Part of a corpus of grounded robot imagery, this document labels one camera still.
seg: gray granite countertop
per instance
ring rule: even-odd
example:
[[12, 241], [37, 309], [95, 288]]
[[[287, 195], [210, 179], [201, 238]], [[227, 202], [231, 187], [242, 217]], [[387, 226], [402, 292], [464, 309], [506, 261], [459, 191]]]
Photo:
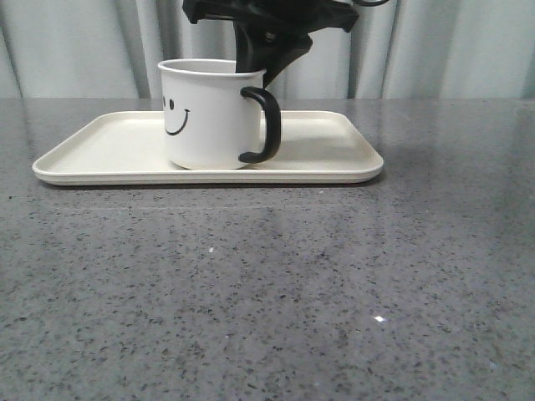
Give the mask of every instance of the gray granite countertop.
[[0, 100], [1, 400], [534, 400], [535, 101], [295, 101], [364, 185], [59, 188], [149, 100]]

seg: mug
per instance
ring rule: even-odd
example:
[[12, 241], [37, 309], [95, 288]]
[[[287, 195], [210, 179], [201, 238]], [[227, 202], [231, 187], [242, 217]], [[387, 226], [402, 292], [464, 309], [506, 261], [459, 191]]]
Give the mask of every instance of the mug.
[[265, 70], [236, 73], [235, 61], [209, 58], [166, 60], [158, 68], [166, 152], [173, 163], [189, 170], [234, 170], [275, 156], [281, 110], [262, 88]]

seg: mug rim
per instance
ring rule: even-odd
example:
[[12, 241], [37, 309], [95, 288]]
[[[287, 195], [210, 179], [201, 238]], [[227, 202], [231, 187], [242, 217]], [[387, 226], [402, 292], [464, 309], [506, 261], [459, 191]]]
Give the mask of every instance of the mug rim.
[[202, 72], [202, 71], [192, 71], [190, 69], [177, 69], [169, 67], [169, 64], [177, 64], [177, 63], [219, 63], [219, 64], [234, 64], [236, 65], [235, 60], [226, 60], [222, 58], [172, 58], [169, 60], [163, 60], [158, 63], [158, 68], [160, 71], [166, 71], [169, 73], [180, 73], [184, 75], [191, 75], [191, 76], [197, 76], [197, 77], [218, 77], [218, 78], [234, 78], [234, 79], [247, 79], [247, 78], [254, 78], [257, 76], [264, 75], [266, 73], [266, 69], [261, 69], [259, 71], [252, 71], [250, 73], [208, 73], [208, 72]]

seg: tray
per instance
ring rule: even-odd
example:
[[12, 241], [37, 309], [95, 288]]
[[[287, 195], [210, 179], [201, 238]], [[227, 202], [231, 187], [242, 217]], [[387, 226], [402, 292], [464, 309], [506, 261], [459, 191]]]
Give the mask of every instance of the tray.
[[33, 171], [54, 185], [325, 184], [370, 180], [384, 164], [344, 115], [327, 111], [283, 111], [277, 155], [240, 170], [184, 170], [166, 158], [163, 132], [160, 111], [101, 115], [36, 160]]

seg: curtain fold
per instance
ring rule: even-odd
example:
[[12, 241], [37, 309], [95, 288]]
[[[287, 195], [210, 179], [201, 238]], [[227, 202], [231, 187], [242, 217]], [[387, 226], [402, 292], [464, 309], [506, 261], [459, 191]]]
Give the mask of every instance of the curtain fold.
[[[0, 0], [0, 97], [159, 98], [157, 63], [235, 57], [232, 23], [182, 0]], [[284, 99], [530, 98], [535, 1], [390, 0], [313, 33], [270, 85]]]
[[0, 27], [0, 98], [20, 98], [17, 79], [13, 72], [13, 64], [8, 47]]

